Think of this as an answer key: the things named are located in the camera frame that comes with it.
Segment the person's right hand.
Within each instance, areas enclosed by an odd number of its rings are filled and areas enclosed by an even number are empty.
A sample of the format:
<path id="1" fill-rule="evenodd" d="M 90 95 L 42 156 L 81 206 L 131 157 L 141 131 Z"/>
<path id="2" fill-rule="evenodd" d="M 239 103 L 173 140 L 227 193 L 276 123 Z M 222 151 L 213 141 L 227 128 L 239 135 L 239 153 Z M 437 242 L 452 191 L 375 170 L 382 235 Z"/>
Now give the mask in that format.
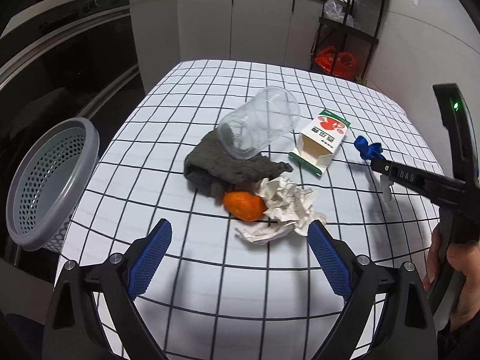
<path id="1" fill-rule="evenodd" d="M 427 254 L 426 274 L 423 280 L 428 291 L 439 272 L 438 252 L 441 245 L 439 225 L 431 234 L 431 245 Z M 447 259 L 451 266 L 465 276 L 465 284 L 458 303 L 450 315 L 451 331 L 467 324 L 479 312 L 479 243 L 450 244 Z"/>

